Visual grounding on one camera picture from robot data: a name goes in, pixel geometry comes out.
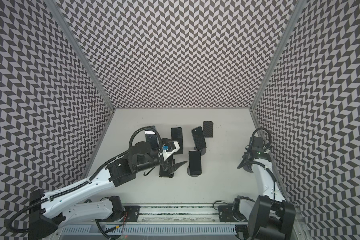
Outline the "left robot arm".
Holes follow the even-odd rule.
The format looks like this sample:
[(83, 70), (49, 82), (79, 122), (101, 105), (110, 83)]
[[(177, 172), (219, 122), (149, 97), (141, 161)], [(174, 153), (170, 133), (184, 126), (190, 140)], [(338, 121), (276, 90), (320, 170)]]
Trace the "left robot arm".
[(29, 215), (29, 239), (41, 240), (59, 228), (78, 222), (97, 220), (123, 221), (127, 210), (120, 197), (111, 196), (98, 202), (86, 203), (90, 197), (112, 190), (136, 178), (137, 173), (157, 166), (174, 173), (182, 163), (173, 164), (171, 157), (180, 150), (177, 141), (164, 138), (163, 146), (153, 150), (149, 143), (138, 142), (127, 153), (100, 167), (92, 176), (55, 191), (35, 191), (30, 200), (42, 203)]

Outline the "aluminium mounting rail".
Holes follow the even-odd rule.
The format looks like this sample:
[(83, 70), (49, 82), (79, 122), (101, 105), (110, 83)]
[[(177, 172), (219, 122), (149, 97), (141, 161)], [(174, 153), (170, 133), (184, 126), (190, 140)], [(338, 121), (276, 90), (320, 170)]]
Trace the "aluminium mounting rail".
[[(132, 224), (237, 224), (247, 225), (245, 222), (221, 223), (218, 216), (218, 206), (229, 204), (135, 204), (141, 207), (137, 222), (123, 222)], [(74, 204), (55, 213), (45, 212), (44, 216), (58, 220), (59, 227), (68, 225), (94, 223), (107, 219), (112, 213), (123, 211), (123, 207), (113, 207), (109, 200), (94, 203)], [(112, 225), (123, 223), (100, 223), (110, 228)]]

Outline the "grey stand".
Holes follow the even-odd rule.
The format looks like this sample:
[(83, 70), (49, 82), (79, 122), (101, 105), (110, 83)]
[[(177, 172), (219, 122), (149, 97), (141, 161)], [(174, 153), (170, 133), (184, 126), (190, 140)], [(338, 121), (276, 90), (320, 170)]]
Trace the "grey stand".
[(189, 166), (187, 167), (187, 174), (188, 174), (190, 177), (193, 177), (193, 178), (196, 178), (196, 177), (199, 176), (199, 175), (191, 175), (190, 167), (189, 167)]
[(201, 151), (201, 155), (203, 156), (203, 155), (205, 155), (206, 152), (207, 152), (207, 147), (204, 147), (204, 146), (202, 146), (202, 147), (195, 146), (195, 147), (194, 147), (194, 150), (199, 150), (199, 151)]

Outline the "back right grey stand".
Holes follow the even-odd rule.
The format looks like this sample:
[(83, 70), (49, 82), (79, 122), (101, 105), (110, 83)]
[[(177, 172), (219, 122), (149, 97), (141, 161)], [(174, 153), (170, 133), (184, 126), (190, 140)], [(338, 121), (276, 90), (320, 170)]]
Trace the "back right grey stand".
[(204, 147), (204, 146), (202, 146), (202, 147), (195, 146), (195, 147), (194, 147), (194, 150), (199, 150), (199, 151), (201, 151), (201, 155), (203, 156), (203, 155), (205, 155), (206, 152), (207, 152), (207, 147)]

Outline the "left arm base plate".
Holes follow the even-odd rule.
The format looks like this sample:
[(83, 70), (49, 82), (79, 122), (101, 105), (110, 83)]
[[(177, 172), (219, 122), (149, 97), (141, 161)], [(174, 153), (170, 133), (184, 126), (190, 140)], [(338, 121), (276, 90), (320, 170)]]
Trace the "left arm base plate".
[(112, 213), (107, 219), (99, 220), (100, 223), (137, 222), (141, 207), (138, 205), (123, 206), (123, 211)]

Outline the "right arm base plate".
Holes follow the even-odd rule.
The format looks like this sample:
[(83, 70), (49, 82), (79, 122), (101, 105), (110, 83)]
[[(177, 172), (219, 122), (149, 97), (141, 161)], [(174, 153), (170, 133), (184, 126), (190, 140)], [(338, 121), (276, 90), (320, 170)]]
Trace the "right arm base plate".
[(233, 207), (230, 205), (218, 206), (218, 216), (221, 223), (228, 222), (245, 222), (247, 219), (240, 213), (234, 213)]

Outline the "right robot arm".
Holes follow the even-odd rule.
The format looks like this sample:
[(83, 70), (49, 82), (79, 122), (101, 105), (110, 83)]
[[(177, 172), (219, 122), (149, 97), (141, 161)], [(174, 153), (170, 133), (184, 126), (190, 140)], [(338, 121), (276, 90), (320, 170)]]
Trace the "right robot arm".
[(256, 200), (238, 196), (234, 199), (235, 220), (248, 220), (250, 240), (290, 240), (296, 218), (295, 207), (288, 203), (278, 187), (267, 144), (260, 137), (250, 137), (238, 169), (255, 175), (259, 195)]

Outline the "front middle grey stand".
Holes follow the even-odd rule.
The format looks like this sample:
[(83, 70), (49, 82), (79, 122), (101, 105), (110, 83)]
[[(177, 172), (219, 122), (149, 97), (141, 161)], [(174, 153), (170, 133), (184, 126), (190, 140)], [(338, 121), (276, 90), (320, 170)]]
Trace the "front middle grey stand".
[(188, 174), (190, 177), (193, 177), (193, 178), (196, 178), (196, 177), (199, 176), (199, 175), (191, 175), (190, 167), (189, 167), (189, 166), (187, 167), (187, 174)]

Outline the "phone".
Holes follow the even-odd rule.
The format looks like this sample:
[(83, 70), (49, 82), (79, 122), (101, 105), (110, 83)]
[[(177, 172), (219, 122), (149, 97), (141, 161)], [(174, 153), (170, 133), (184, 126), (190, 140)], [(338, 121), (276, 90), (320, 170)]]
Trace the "phone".
[(205, 138), (213, 138), (214, 129), (212, 121), (203, 121), (203, 133)]
[(180, 149), (175, 153), (176, 155), (183, 154), (184, 142), (183, 142), (183, 129), (181, 127), (171, 128), (171, 139), (179, 143)]
[(202, 158), (201, 151), (193, 150), (189, 151), (189, 167), (191, 175), (202, 174)]
[(203, 128), (201, 126), (192, 129), (192, 137), (197, 150), (203, 150), (207, 147)]
[(152, 130), (144, 130), (146, 142), (148, 142), (151, 146), (151, 149), (158, 149), (158, 140), (156, 133)]
[(169, 173), (169, 170), (171, 169), (171, 167), (174, 166), (174, 164), (176, 163), (176, 161), (175, 161), (174, 159), (172, 159), (172, 160), (170, 161), (170, 163), (171, 163), (171, 166), (170, 166), (166, 171), (164, 171), (163, 167), (160, 166), (160, 175), (159, 175), (160, 178), (173, 178), (173, 177), (174, 177), (174, 173), (171, 173), (171, 174), (170, 174), (170, 173)]

